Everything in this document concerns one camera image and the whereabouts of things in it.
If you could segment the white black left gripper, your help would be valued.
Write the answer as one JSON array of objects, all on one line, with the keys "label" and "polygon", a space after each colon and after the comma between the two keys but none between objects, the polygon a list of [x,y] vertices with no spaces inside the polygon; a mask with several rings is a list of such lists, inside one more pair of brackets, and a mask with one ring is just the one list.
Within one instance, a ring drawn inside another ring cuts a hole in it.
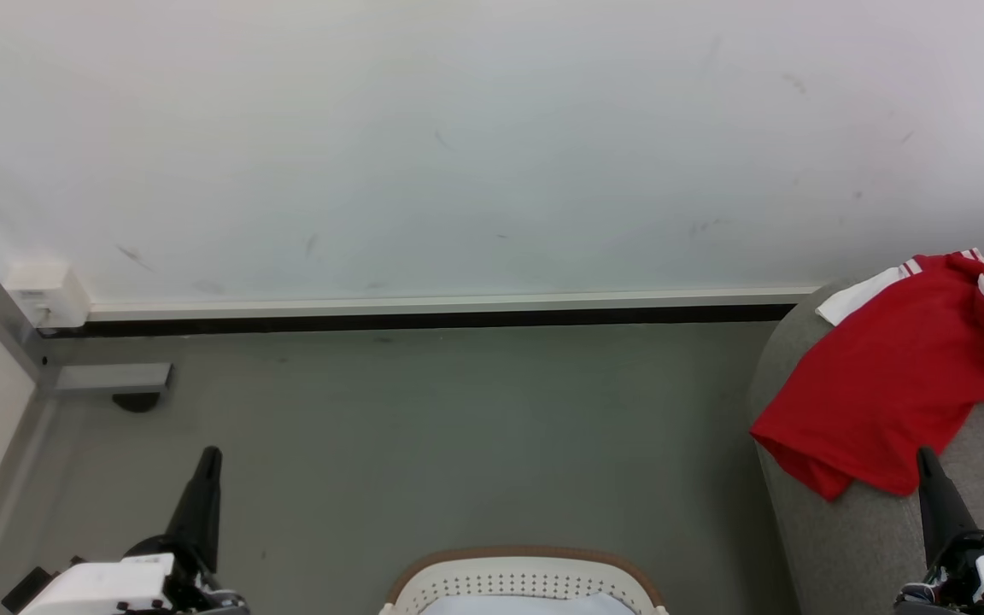
[{"label": "white black left gripper", "polygon": [[220,587],[223,453],[202,451],[167,535],[141,541],[114,563],[81,559],[49,573],[36,567],[17,584],[20,614],[249,614],[238,592]]}]

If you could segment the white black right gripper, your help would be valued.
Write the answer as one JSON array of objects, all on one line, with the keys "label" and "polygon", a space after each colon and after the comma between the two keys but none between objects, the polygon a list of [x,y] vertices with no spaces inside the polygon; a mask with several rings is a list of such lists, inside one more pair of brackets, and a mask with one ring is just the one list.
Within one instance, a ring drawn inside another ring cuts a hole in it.
[{"label": "white black right gripper", "polygon": [[927,571],[903,585],[894,614],[984,614],[984,532],[977,528],[937,453],[917,453]]}]

